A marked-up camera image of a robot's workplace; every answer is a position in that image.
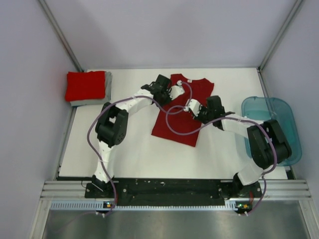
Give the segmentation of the dark red t-shirt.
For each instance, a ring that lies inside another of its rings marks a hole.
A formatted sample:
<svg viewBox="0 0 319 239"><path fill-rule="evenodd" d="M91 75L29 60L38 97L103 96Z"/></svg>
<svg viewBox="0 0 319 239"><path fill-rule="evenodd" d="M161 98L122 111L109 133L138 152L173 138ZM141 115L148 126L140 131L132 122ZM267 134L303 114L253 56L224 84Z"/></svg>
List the dark red t-shirt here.
<svg viewBox="0 0 319 239"><path fill-rule="evenodd" d="M182 74L172 74L170 79L173 85L175 85L179 80L188 83L188 79ZM198 100L202 105L205 106L206 98L211 96L211 93L214 89L214 83L210 82L206 78L192 80L192 83L188 83L188 86L182 86L185 89L185 93L173 100L168 105L165 105L163 107L165 111L168 111L173 106L185 106L186 102L191 98ZM166 114L163 111L159 112L151 135L195 147L199 132L184 136L178 135L168 128L165 120L168 119L168 123L171 128L179 133L194 131L201 127L201 122L194 120L192 114L184 111L175 115L169 115L167 118L165 116Z"/></svg>

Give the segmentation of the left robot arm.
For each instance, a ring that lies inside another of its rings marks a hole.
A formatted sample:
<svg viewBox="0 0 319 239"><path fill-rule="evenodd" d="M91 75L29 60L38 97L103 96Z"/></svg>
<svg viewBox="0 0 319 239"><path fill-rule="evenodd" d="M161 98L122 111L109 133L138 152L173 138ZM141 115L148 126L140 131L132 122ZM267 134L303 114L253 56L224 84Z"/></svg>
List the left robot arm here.
<svg viewBox="0 0 319 239"><path fill-rule="evenodd" d="M107 168L114 147L122 143L126 136L129 117L152 104L160 108L170 103L171 88L171 80L158 75L155 81L141 86L131 97L103 105L87 133L87 142L98 157L92 184L101 197L109 197L115 189L111 170Z"/></svg>

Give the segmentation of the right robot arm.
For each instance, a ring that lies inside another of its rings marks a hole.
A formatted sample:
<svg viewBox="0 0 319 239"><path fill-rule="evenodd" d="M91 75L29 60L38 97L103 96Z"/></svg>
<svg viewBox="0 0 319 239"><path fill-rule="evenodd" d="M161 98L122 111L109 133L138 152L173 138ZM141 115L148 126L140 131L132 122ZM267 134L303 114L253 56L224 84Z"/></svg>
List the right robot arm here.
<svg viewBox="0 0 319 239"><path fill-rule="evenodd" d="M193 118L202 124L238 134L249 141L251 158L232 182L233 194L246 197L257 186L260 177L274 170L277 164L292 155L291 146L275 119L252 120L234 112L226 112L219 96L206 99L206 105L192 99L188 105Z"/></svg>

